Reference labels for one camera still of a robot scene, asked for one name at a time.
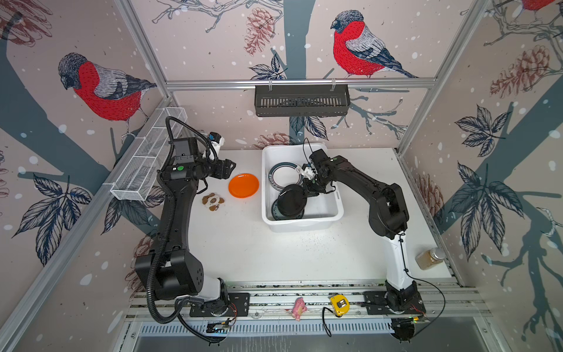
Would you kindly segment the green patterned plate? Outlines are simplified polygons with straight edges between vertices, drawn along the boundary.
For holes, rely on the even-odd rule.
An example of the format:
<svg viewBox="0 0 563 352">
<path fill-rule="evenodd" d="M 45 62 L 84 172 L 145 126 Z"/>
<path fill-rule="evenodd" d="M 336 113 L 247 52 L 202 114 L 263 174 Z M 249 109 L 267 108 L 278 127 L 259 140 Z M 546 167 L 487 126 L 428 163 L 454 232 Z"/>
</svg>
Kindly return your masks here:
<svg viewBox="0 0 563 352">
<path fill-rule="evenodd" d="M 276 221 L 282 221 L 282 220 L 294 220 L 294 219 L 302 219 L 304 216 L 304 211 L 300 212 L 300 214 L 298 214 L 295 217 L 288 217 L 285 216 L 281 213 L 281 211 L 279 210 L 278 207 L 278 201 L 274 201 L 273 205 L 271 206 L 271 213 L 272 213 L 272 217 L 276 220 Z"/>
</svg>

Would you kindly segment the white plate green red rim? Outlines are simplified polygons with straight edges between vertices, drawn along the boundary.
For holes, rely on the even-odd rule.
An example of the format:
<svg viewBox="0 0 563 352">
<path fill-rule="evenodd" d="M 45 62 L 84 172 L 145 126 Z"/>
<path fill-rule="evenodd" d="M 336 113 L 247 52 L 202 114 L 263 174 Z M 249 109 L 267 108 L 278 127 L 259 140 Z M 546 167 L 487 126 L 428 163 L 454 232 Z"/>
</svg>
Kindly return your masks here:
<svg viewBox="0 0 563 352">
<path fill-rule="evenodd" d="M 300 170 L 297 164 L 291 162 L 275 164 L 268 172 L 268 181 L 276 191 L 281 192 L 289 185 L 303 183 L 303 175 L 299 172 Z"/>
</svg>

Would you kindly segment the orange plate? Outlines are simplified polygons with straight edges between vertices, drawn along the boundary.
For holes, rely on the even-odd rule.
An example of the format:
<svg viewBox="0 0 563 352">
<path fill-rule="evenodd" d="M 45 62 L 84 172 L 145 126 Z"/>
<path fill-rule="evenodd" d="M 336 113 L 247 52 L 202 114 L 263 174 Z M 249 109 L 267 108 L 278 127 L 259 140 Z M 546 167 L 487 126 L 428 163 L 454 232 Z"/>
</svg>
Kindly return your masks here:
<svg viewBox="0 0 563 352">
<path fill-rule="evenodd" d="M 258 178 L 249 173 L 236 175 L 229 183 L 230 194 L 238 199 L 245 199 L 253 196 L 260 189 Z"/>
</svg>

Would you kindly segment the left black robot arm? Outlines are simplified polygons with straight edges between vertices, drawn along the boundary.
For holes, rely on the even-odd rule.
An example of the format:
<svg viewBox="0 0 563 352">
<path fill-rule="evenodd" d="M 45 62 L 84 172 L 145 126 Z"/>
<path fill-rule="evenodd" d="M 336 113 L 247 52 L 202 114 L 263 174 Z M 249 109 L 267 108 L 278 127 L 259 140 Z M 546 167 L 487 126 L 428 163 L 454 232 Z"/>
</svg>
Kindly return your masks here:
<svg viewBox="0 0 563 352">
<path fill-rule="evenodd" d="M 218 316 L 230 309 L 224 280 L 206 277 L 190 252 L 189 224 L 199 184 L 210 177 L 227 180 L 236 168 L 234 161 L 219 159 L 217 133 L 205 136 L 172 116 L 165 126 L 169 152 L 156 178 L 164 191 L 163 214 L 151 249 L 136 258 L 134 267 L 146 290 L 148 311 L 159 324 L 180 318 L 186 304 Z"/>
</svg>

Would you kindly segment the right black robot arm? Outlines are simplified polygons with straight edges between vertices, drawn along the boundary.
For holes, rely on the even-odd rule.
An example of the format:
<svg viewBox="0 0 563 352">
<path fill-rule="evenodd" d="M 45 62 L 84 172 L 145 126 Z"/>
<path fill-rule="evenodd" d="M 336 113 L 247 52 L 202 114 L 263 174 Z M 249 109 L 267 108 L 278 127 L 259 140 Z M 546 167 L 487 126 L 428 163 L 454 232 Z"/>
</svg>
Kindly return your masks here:
<svg viewBox="0 0 563 352">
<path fill-rule="evenodd" d="M 365 174 L 341 155 L 330 157 L 324 150 L 311 153 L 309 163 L 314 178 L 305 180 L 305 194 L 326 194 L 326 187 L 342 183 L 369 205 L 368 222 L 373 232 L 384 239 L 386 258 L 386 304 L 392 312 L 406 311 L 420 300 L 415 279 L 409 274 L 404 236 L 410 219 L 402 188 Z"/>
</svg>

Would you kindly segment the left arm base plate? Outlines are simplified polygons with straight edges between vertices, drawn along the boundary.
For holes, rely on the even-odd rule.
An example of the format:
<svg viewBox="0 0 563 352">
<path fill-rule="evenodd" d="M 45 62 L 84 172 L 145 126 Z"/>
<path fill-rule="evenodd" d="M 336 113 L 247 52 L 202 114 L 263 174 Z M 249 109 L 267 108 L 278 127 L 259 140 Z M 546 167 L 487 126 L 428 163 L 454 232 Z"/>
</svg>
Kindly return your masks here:
<svg viewBox="0 0 563 352">
<path fill-rule="evenodd" d="M 249 314 L 250 294 L 229 293 L 227 301 L 221 299 L 205 302 L 202 306 L 192 306 L 191 318 L 234 318 Z"/>
</svg>

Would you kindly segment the black plate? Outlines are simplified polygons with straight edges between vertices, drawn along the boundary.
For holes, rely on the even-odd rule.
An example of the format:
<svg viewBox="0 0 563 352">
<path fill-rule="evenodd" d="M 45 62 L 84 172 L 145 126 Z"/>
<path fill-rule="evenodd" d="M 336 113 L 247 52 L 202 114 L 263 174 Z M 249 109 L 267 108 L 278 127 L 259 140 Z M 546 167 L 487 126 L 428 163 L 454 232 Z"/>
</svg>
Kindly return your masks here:
<svg viewBox="0 0 563 352">
<path fill-rule="evenodd" d="M 286 186 L 278 196 L 278 211 L 284 217 L 295 219 L 303 212 L 307 204 L 304 188 L 298 184 Z"/>
</svg>

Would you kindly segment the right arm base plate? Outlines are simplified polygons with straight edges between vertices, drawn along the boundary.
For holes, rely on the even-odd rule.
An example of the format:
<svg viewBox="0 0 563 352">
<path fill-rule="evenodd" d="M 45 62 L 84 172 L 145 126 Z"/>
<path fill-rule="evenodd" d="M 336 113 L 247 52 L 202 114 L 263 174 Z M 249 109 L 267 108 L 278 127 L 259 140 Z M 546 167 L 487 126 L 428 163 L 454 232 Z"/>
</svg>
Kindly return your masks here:
<svg viewBox="0 0 563 352">
<path fill-rule="evenodd" d="M 420 293 L 402 304 L 400 308 L 391 308 L 386 291 L 365 291 L 362 293 L 364 301 L 360 303 L 367 309 L 368 315 L 425 315 L 425 304 Z"/>
</svg>

